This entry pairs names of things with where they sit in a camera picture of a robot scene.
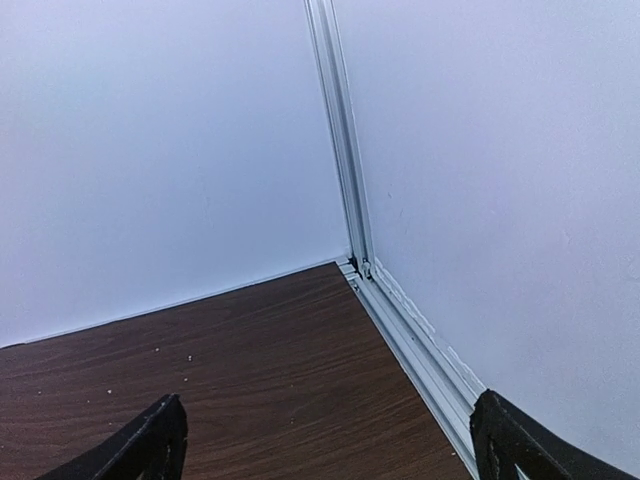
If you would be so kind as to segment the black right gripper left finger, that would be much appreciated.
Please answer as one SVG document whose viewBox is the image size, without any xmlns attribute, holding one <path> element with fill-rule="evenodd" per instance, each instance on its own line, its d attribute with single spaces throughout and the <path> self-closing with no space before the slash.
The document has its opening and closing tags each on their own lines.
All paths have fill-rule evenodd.
<svg viewBox="0 0 640 480">
<path fill-rule="evenodd" d="M 180 396 L 167 394 L 98 446 L 39 478 L 179 479 L 187 437 L 187 415 Z"/>
</svg>

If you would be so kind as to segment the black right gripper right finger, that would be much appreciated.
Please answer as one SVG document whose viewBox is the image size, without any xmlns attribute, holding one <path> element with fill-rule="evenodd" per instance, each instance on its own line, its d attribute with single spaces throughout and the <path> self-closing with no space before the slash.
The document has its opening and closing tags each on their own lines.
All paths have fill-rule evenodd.
<svg viewBox="0 0 640 480">
<path fill-rule="evenodd" d="M 481 479 L 632 477 L 564 441 L 490 389 L 474 405 L 470 430 Z"/>
</svg>

